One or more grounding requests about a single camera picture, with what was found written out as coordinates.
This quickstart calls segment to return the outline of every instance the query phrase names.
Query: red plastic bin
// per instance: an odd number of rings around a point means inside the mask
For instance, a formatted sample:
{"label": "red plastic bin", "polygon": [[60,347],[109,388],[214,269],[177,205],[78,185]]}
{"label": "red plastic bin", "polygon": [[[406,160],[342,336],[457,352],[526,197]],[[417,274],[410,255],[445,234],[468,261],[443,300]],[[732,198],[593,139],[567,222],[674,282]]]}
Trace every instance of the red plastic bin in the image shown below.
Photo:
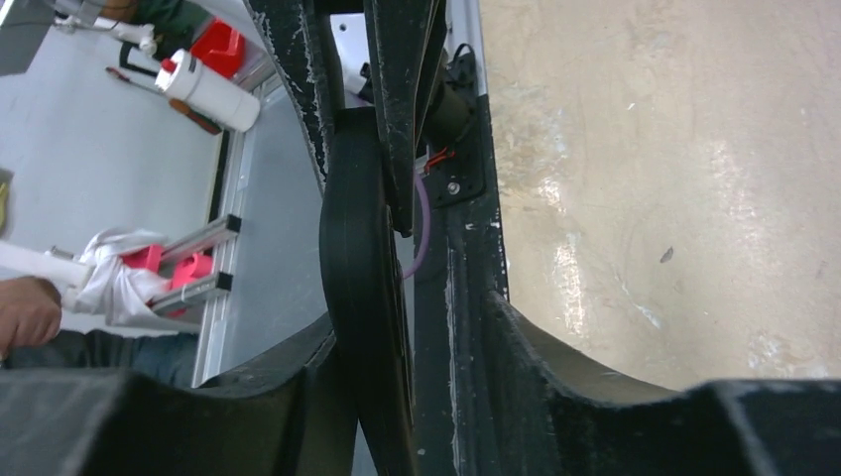
{"label": "red plastic bin", "polygon": [[245,38],[216,18],[192,44],[189,52],[210,69],[230,79],[242,66]]}

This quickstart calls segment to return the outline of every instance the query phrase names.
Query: concrete floor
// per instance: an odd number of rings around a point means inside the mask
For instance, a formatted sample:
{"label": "concrete floor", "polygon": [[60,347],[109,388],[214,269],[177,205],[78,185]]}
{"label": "concrete floor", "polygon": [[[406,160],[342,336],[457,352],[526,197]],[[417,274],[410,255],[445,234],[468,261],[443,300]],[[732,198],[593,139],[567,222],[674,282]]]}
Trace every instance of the concrete floor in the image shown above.
{"label": "concrete floor", "polygon": [[512,302],[670,388],[841,376],[841,3],[481,8]]}

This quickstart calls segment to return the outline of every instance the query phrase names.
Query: white plastic cylinder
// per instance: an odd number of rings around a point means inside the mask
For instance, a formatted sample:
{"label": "white plastic cylinder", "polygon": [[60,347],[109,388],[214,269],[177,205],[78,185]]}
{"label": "white plastic cylinder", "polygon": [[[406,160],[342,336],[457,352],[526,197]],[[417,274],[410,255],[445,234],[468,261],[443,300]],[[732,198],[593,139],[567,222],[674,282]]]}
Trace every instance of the white plastic cylinder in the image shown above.
{"label": "white plastic cylinder", "polygon": [[245,132],[254,125],[260,100],[185,50],[178,50],[170,60],[175,70],[161,68],[155,78],[164,95],[184,101],[231,129]]}

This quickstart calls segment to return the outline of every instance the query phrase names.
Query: person's hand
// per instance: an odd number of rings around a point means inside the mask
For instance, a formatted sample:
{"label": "person's hand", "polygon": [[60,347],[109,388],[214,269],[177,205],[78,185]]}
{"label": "person's hand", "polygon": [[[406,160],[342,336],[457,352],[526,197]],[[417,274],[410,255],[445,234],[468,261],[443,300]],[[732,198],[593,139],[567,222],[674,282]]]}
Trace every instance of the person's hand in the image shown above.
{"label": "person's hand", "polygon": [[59,333],[61,295],[47,280],[0,281],[0,357],[15,347],[38,346]]}

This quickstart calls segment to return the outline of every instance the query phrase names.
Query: blue jeans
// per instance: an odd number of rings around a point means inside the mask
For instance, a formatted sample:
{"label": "blue jeans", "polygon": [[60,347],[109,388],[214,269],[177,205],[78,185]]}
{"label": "blue jeans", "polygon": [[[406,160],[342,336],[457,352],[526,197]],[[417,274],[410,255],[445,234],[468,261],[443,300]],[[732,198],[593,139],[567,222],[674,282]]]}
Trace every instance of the blue jeans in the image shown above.
{"label": "blue jeans", "polygon": [[131,369],[161,383],[190,387],[198,338],[192,334],[123,337],[101,330],[63,330],[40,347],[12,350],[7,369]]}

